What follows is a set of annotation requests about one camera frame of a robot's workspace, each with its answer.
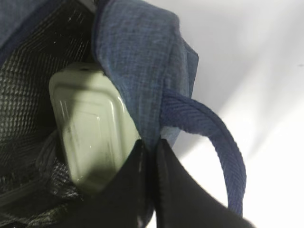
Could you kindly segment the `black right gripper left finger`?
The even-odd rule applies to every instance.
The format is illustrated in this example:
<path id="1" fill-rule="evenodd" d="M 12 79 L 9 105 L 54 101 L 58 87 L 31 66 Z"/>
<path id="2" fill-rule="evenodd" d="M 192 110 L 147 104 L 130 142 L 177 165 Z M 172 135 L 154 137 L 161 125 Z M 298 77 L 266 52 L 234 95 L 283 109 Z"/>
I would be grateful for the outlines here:
<path id="1" fill-rule="evenodd" d="M 137 140 L 122 168 L 104 190 L 71 219 L 73 228 L 144 228 L 152 217 L 147 190 L 147 152 Z"/>

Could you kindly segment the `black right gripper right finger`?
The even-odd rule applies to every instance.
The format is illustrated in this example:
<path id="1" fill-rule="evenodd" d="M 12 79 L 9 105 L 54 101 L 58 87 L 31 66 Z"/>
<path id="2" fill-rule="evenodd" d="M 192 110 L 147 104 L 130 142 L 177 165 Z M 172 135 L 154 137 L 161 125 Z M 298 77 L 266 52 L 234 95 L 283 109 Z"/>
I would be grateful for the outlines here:
<path id="1" fill-rule="evenodd" d="M 165 139 L 158 141 L 154 157 L 157 227 L 253 227 L 209 195 L 184 169 Z"/>

